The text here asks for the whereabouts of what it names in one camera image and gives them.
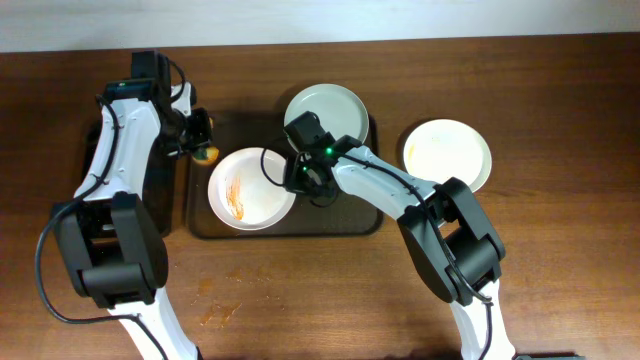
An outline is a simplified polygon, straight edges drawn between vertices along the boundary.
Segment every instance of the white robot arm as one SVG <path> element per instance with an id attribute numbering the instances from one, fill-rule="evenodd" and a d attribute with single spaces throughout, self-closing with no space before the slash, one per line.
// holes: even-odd
<path id="1" fill-rule="evenodd" d="M 181 75 L 171 86 L 170 67 Z M 91 165 L 69 203 L 54 206 L 36 250 L 36 283 L 59 320 L 88 324 L 120 320 L 145 359 L 195 360 L 202 356 L 173 312 L 165 284 L 175 159 L 206 154 L 211 123 L 194 87 L 171 60 L 155 51 L 133 54 L 131 78 L 109 83 Z M 91 297 L 111 317 L 70 319 L 44 292 L 40 254 L 54 228 L 76 292 Z"/>
<path id="2" fill-rule="evenodd" d="M 348 136 L 335 141 L 313 113 L 285 127 L 300 149 L 288 161 L 285 187 L 292 192 L 329 194 L 326 187 L 358 196 L 398 221 L 418 274 L 451 309 L 462 339 L 465 360 L 511 360 L 498 288 L 504 247 L 469 188 L 457 179 L 443 185 L 415 178 L 376 157 Z M 437 226 L 458 220 L 460 228 L 440 246 Z M 449 251 L 463 277 L 469 278 L 484 304 L 452 269 Z"/>

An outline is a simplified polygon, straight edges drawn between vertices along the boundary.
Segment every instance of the white plate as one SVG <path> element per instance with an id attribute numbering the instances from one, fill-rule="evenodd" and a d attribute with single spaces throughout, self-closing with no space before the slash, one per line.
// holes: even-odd
<path id="1" fill-rule="evenodd" d="M 225 224 L 240 230 L 260 230 L 289 212 L 295 194 L 271 184 L 260 168 L 262 148 L 247 148 L 225 157 L 209 179 L 209 204 Z M 267 150 L 264 167 L 277 183 L 284 176 L 285 159 Z"/>
<path id="2" fill-rule="evenodd" d="M 470 126 L 454 120 L 428 121 L 411 132 L 403 149 L 407 172 L 442 184 L 450 177 L 476 192 L 491 173 L 487 142 Z"/>
<path id="3" fill-rule="evenodd" d="M 305 111 L 318 115 L 324 130 L 330 132 L 336 140 L 344 135 L 362 142 L 367 138 L 367 109 L 356 94 L 347 88 L 334 84 L 318 84 L 302 90 L 289 103 L 284 114 L 284 124 L 289 124 Z"/>

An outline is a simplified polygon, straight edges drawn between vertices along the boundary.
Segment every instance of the dirty plate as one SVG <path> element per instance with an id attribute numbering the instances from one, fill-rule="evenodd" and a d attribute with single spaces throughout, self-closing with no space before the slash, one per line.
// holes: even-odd
<path id="1" fill-rule="evenodd" d="M 411 132 L 403 149 L 407 172 L 443 183 L 450 177 L 476 192 L 491 173 L 491 151 L 482 136 L 455 120 L 428 121 Z"/>
<path id="2" fill-rule="evenodd" d="M 209 179 L 209 204 L 225 224 L 260 230 L 280 221 L 293 206 L 295 194 L 271 184 L 260 168 L 262 148 L 238 150 L 225 157 Z M 264 158 L 265 171 L 281 183 L 285 159 L 273 151 Z"/>

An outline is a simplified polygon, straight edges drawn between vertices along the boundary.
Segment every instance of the tray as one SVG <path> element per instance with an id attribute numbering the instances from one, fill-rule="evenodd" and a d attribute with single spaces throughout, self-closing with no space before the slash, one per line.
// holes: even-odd
<path id="1" fill-rule="evenodd" d="M 234 229 L 223 223 L 211 210 L 207 188 L 211 172 L 227 155 L 247 147 L 268 146 L 282 156 L 295 155 L 282 138 L 283 114 L 224 113 L 213 114 L 213 144 L 220 150 L 214 165 L 202 166 L 191 161 L 186 204 L 189 230 L 203 240 L 248 237 L 333 237 L 369 235 L 382 224 L 383 214 L 364 200 L 340 194 L 328 208 L 318 208 L 309 198 L 298 195 L 289 213 L 277 224 L 257 231 Z M 369 134 L 364 142 L 377 154 L 374 119 L 369 117 Z"/>

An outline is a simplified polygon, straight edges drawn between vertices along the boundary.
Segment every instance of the wooden surface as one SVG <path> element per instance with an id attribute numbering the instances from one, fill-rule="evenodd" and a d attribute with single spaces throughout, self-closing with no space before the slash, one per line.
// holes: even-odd
<path id="1" fill-rule="evenodd" d="M 163 52 L 210 111 L 282 110 L 296 89 L 344 85 L 377 119 L 381 157 L 394 164 L 412 124 L 471 125 L 492 150 L 477 197 L 507 249 L 500 298 L 513 344 L 638 357 L 640 34 Z M 0 358 L 140 358 L 119 324 L 53 319 L 33 280 L 51 204 L 80 184 L 93 94 L 126 77 L 129 63 L 129 51 L 0 55 Z M 448 305 L 420 281 L 392 221 L 363 238 L 203 242 L 181 225 L 186 166 L 166 238 L 167 287 L 206 359 L 459 350 Z M 104 313 L 74 293 L 53 237 L 43 269 L 61 312 Z"/>

